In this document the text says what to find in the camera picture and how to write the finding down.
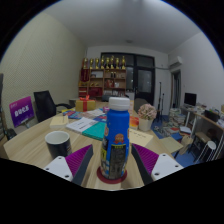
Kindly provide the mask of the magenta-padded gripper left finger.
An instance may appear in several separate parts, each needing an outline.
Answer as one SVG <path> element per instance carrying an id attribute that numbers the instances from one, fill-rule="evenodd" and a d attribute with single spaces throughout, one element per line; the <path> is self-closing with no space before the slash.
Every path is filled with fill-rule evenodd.
<path id="1" fill-rule="evenodd" d="M 81 185 L 92 156 L 93 145 L 88 145 L 67 157 L 56 157 L 44 170 L 76 185 Z"/>

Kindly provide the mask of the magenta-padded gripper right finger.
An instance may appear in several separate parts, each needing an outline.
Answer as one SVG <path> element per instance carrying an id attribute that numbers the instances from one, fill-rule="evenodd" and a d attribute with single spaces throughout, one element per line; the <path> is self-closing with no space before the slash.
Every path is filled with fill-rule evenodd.
<path id="1" fill-rule="evenodd" d="M 182 169 L 182 166 L 168 154 L 158 155 L 137 144 L 132 144 L 132 155 L 145 185 Z"/>

